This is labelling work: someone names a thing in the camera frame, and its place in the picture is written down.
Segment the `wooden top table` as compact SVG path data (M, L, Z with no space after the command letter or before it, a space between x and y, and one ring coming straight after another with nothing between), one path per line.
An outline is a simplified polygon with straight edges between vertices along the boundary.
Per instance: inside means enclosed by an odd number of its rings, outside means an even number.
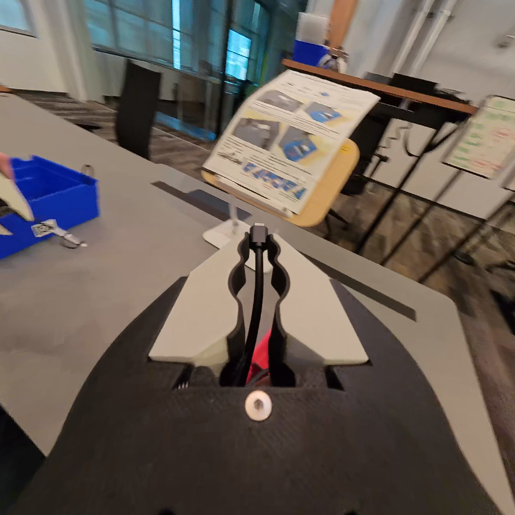
M478 108L468 104L464 104L454 100L446 100L443 98L435 97L428 94L413 92L410 90L393 87L390 85L374 82L366 79L361 79L355 76L341 74L331 70L318 68L311 65L306 65L289 59L283 59L282 64L290 70L316 76L321 79L337 83L346 87L353 87L364 91L369 91L377 95L388 95L403 100L409 100L419 104L432 105L439 108L444 108L458 113L466 114L467 116L474 115Z

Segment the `light wooden board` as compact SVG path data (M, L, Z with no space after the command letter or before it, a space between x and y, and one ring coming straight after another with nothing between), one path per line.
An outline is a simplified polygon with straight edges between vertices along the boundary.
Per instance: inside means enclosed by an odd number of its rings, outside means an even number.
M202 171L203 179L210 185L240 199L262 211L278 216L298 227L313 227L324 221L333 203L347 183L359 160L359 149L351 139L347 139L324 175L312 191L300 214L287 214L272 206L271 201L250 194L248 190L231 184L210 171Z

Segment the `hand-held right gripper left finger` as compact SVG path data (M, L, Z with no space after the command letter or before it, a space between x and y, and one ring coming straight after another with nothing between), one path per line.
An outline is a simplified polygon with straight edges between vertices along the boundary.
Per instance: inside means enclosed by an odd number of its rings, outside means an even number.
M247 234L228 242L187 277L149 359L207 367L220 378L239 361L245 323L238 293L246 283Z

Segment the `printed instruction sheet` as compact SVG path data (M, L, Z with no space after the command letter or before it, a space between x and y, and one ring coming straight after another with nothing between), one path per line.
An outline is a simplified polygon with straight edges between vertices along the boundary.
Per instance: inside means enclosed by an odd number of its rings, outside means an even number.
M303 210L377 95L286 70L246 99L203 171L287 216Z

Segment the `white translucent container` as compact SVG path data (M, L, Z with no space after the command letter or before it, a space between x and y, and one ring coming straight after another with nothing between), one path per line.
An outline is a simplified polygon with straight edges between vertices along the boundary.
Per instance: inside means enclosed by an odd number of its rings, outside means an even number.
M328 37L330 18L308 12L301 12L298 16L295 39L297 41L324 45Z

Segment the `grey usb hub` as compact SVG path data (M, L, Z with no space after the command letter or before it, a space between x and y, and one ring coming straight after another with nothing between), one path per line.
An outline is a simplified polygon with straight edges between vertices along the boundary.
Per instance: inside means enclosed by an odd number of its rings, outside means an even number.
M59 227L55 219L48 219L45 221L37 221L37 223L31 226L34 237L42 238L45 236L56 236L60 239L60 245L64 248L74 250L78 248L87 248L87 243L74 235L69 233L67 230Z

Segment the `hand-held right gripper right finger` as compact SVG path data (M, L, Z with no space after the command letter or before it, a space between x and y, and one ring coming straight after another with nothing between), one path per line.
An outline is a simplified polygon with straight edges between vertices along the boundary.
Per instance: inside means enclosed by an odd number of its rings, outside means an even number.
M366 364L369 356L334 281L277 234L269 235L269 261L279 296L269 338L271 376Z

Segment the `whiteboard with green writing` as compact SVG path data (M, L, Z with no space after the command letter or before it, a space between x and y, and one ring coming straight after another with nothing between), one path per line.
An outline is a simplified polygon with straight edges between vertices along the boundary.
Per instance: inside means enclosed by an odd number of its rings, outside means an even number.
M490 95L457 131L442 164L496 179L514 161L514 99Z

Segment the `black high-back chair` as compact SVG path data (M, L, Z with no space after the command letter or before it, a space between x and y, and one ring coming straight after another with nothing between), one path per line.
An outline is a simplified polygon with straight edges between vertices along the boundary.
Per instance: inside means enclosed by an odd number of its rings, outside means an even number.
M150 138L158 108L162 75L125 61L122 92L115 119L118 145L150 160Z

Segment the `blue plastic bin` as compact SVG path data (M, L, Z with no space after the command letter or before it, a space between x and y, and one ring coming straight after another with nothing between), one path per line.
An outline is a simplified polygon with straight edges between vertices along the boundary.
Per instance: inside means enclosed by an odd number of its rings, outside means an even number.
M71 233L74 227L99 217L94 177L38 156L10 159L14 182L29 203L35 221L25 221L1 201L1 224L12 232L11 236L1 235L2 260L56 237L34 237L31 226L37 221L55 219L59 227Z

